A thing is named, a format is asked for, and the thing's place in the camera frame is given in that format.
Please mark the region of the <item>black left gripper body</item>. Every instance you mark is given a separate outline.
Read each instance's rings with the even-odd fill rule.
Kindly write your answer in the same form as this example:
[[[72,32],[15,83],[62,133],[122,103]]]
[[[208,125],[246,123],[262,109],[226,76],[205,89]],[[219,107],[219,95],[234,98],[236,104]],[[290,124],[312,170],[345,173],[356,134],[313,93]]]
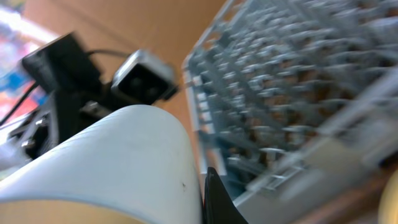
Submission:
[[[34,80],[28,91],[41,88],[47,95],[9,134],[30,159],[124,106],[111,93],[111,84],[100,81],[100,70],[72,32],[26,55],[21,67]]]

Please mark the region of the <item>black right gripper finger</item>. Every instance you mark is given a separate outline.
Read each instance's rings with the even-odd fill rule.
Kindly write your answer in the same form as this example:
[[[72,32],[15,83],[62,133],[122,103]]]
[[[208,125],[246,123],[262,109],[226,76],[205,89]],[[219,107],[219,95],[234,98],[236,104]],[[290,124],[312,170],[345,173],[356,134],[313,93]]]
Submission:
[[[203,214],[203,222],[206,224],[248,224],[235,207],[213,167],[207,169]]]

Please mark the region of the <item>white cup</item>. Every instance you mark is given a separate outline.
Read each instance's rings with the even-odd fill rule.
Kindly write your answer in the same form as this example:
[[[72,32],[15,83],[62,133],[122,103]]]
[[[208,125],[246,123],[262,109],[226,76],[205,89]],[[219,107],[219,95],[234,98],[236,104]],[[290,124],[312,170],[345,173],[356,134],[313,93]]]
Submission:
[[[1,182],[2,223],[201,223],[190,139],[153,106],[111,113]]]

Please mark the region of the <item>yellow plate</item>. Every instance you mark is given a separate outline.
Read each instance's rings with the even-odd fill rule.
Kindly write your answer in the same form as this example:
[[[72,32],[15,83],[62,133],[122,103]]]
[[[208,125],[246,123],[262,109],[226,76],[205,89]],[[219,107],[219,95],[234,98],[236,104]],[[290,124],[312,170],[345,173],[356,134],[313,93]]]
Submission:
[[[398,173],[395,171],[388,180],[378,211],[378,224],[398,224]]]

